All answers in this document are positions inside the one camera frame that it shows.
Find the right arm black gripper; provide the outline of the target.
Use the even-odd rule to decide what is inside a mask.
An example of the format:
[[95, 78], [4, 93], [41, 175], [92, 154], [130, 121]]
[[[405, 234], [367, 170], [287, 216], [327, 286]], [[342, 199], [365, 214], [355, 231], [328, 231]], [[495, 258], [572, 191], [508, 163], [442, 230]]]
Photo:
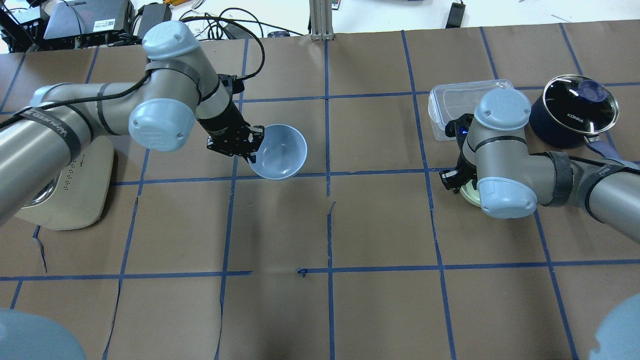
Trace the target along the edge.
[[469, 180], [478, 182], [477, 167], [464, 155], [467, 133], [473, 123], [474, 116], [471, 113], [462, 114], [459, 118], [449, 121], [445, 126], [445, 135], [455, 138], [459, 155], [455, 167], [452, 170], [439, 171], [441, 184], [447, 191], [459, 194], [462, 185]]

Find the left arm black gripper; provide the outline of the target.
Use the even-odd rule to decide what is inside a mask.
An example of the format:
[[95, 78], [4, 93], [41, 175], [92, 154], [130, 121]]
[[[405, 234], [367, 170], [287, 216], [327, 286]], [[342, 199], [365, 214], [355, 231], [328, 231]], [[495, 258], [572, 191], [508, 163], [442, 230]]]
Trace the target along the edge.
[[255, 164], [266, 128], [249, 124], [233, 102], [236, 87], [239, 92], [244, 90], [242, 80], [235, 75], [217, 77], [215, 89], [204, 96], [195, 110], [195, 119], [210, 137], [206, 148], [227, 157], [244, 157], [249, 164]]

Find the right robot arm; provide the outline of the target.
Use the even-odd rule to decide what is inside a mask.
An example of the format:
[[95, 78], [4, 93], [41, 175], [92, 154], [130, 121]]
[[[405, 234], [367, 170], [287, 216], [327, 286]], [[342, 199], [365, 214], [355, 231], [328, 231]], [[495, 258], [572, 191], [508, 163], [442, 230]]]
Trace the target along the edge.
[[486, 92], [473, 113], [445, 126], [459, 148], [457, 164], [439, 173], [457, 192], [476, 180], [482, 211], [496, 219], [532, 215], [537, 206], [577, 207], [629, 239], [640, 239], [637, 164], [615, 155], [586, 159], [565, 152], [530, 153], [528, 97], [513, 88]]

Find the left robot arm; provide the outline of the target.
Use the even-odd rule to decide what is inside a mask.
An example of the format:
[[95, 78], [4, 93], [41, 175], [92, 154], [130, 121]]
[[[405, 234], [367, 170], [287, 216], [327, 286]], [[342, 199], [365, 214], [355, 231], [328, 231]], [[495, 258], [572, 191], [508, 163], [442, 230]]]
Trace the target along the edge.
[[148, 62], [137, 82], [47, 86], [2, 121], [2, 224], [101, 136], [128, 135], [148, 150], [173, 152], [199, 123], [210, 150], [256, 161], [265, 127], [243, 118], [186, 23], [154, 26], [142, 48]]

